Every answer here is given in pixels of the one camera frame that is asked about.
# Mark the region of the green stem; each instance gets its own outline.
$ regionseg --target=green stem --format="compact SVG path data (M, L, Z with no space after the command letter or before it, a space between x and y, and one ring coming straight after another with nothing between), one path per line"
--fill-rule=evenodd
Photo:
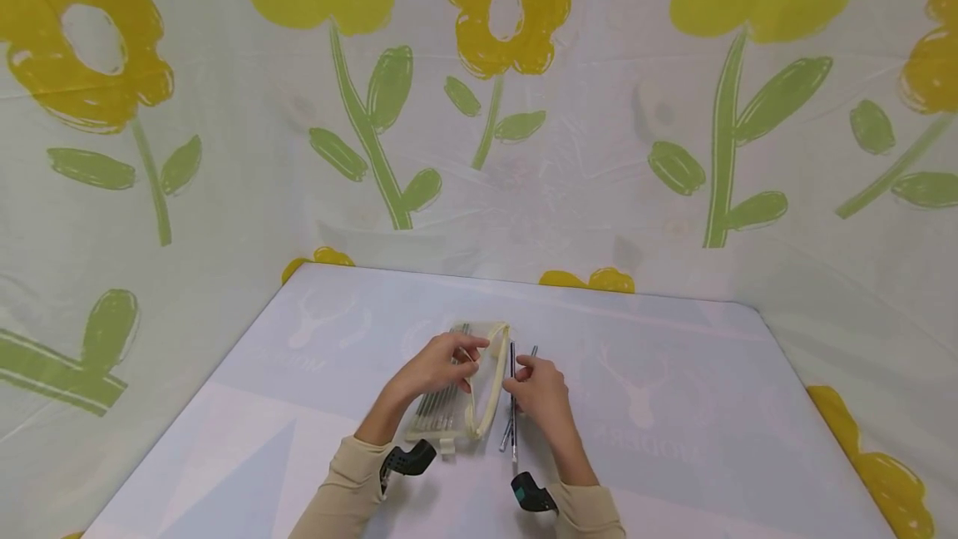
M496 133L496 118L499 117L499 102L502 101L502 81L503 76L496 75L496 81L492 84L492 99L489 103L489 116L486 117L486 129L481 134L481 142L477 155L472 158L472 168L481 171L481 166L486 164L486 156L489 156L489 150L492 148L492 136Z
M946 114L935 119L925 130L925 133L921 134L918 140L915 140L915 143L899 156L899 160L895 161L894 165L888 167L888 170L872 181L871 185L866 187L865 190L858 192L855 196L846 200L844 204L838 206L836 214L843 219L849 218L859 210L864 209L865 206L870 205L878 196L887 192L895 184L897 178L900 178L910 166L915 165L915 161L921 159L928 152L928 149L934 146L934 143L938 141L941 134L945 133L954 118L956 118L956 115L953 112L946 112Z
M742 81L745 32L739 33L725 57L712 112L712 198L705 226L704 248L723 248L728 237L725 216L732 204L735 180L735 125L738 85Z
M393 220L393 229L413 229L413 219L409 210L406 210L402 204L402 190L399 190L393 168L386 160L383 144L379 142L379 135L370 121L366 106L359 99L353 80L349 78L346 56L343 54L339 41L339 30L334 23L329 24L329 43L333 46L333 64L336 68L336 81L339 83L339 94L343 99L343 106L346 108L349 123L353 124L353 131L357 134L359 143L366 151L366 156L369 156L370 165L373 166L373 177L376 177L379 193L383 194L386 210L389 210L389 218Z
M174 232L170 229L170 212L166 209L166 196L160 187L160 176L156 172L156 161L150 151L150 143L146 141L146 134L140 117L133 117L131 122L133 137L136 138L136 147L140 151L143 167L146 169L146 179L150 180L150 193L153 196L153 210L156 210L156 226L160 232L160 245L169 245L174 241Z

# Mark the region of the white table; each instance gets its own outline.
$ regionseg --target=white table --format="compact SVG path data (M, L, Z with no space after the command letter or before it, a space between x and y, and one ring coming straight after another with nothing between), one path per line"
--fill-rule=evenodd
M508 321L521 351L538 344L565 371L632 537L893 538L749 308L318 264L276 294L84 538L285 538L385 381L459 319ZM454 462L393 476L366 537L552 537L554 515L511 494L507 404ZM554 480L529 421L519 434L521 469Z

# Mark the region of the beige sleeve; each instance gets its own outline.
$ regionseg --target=beige sleeve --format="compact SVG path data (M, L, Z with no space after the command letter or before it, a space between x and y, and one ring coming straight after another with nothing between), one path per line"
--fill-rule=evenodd
M393 445L343 439L329 464L329 475L296 522L289 539L354 539L383 502L379 468Z
M622 539L625 528L612 493L605 487L572 487L562 482L549 485L559 507L556 539Z

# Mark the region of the floral backdrop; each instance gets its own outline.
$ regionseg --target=floral backdrop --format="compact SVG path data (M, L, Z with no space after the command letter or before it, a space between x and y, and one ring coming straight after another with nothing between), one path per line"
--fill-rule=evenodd
M752 305L897 536L958 537L958 0L0 1L15 537L310 260Z

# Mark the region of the left hand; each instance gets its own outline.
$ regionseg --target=left hand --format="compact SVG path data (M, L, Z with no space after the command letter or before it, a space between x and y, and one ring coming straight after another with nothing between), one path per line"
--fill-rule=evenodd
M479 348L489 348L489 339L463 333L437 335L399 369L387 388L407 399L439 392L449 383L455 383L463 392L470 393L466 379L479 370Z

